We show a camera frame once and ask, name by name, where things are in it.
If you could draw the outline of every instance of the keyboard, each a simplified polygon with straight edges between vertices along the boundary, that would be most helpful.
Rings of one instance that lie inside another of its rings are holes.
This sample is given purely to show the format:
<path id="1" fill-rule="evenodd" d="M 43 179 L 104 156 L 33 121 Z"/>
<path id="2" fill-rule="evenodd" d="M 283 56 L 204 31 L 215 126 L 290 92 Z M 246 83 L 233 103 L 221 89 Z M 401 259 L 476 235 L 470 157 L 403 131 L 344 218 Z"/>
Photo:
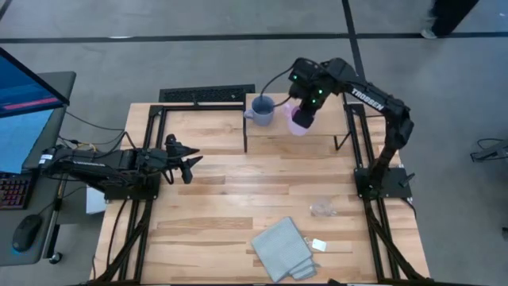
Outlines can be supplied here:
<path id="1" fill-rule="evenodd" d="M 24 210 L 29 205 L 36 178 L 31 172 L 0 172 L 0 211 Z"/>

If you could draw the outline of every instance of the gray floor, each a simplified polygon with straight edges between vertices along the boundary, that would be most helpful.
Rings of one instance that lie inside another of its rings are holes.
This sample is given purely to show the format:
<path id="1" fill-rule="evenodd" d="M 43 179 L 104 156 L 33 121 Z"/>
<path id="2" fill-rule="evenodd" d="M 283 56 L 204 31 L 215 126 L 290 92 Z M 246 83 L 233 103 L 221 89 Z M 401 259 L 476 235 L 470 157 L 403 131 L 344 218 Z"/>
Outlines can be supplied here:
<path id="1" fill-rule="evenodd" d="M 356 31 L 416 33 L 427 2 L 352 0 Z M 346 31 L 341 2 L 332 0 L 13 0 L 0 22 L 0 38 Z M 481 1 L 457 31 L 508 31 L 508 5 Z M 501 227 L 508 226 L 507 165 L 473 164 L 468 154 L 477 150 L 477 139 L 508 137 L 508 39 L 361 40 L 359 46 L 366 76 L 413 111 L 416 127 L 402 159 L 416 172 L 411 185 L 433 278 L 505 285 L 508 242 Z M 125 124 L 131 102 L 156 101 L 160 88 L 242 83 L 260 88 L 297 56 L 340 56 L 352 63 L 348 40 L 2 47 L 36 72 L 76 71 L 70 111 L 111 127 Z M 271 91 L 287 88 L 280 80 Z M 116 135 L 73 118 L 66 118 L 61 134 L 88 141 Z M 65 226 L 57 243 L 64 261 L 1 268 L 2 285 L 86 280 L 100 226 L 100 216 Z"/>

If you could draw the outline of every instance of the person's foot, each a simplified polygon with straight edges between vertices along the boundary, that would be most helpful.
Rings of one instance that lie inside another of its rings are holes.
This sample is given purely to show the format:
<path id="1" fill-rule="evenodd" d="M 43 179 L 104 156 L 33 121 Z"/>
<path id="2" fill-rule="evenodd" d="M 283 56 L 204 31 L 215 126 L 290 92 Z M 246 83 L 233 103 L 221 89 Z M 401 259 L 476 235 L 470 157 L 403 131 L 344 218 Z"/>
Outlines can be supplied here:
<path id="1" fill-rule="evenodd" d="M 430 28 L 425 28 L 420 32 L 421 36 L 425 39 L 433 40 L 437 39 L 437 36 L 434 34 L 434 32 Z"/>

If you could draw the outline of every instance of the blue mug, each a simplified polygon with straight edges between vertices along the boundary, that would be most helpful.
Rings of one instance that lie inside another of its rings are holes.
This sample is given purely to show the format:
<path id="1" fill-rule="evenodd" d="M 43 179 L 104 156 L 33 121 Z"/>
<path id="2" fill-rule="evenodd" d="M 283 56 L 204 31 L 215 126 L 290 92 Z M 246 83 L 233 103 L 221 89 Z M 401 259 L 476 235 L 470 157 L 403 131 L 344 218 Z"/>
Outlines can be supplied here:
<path id="1" fill-rule="evenodd" d="M 252 100 L 252 109 L 244 112 L 244 117 L 252 119 L 258 126 L 269 126 L 273 120 L 275 102 L 263 95 Z"/>

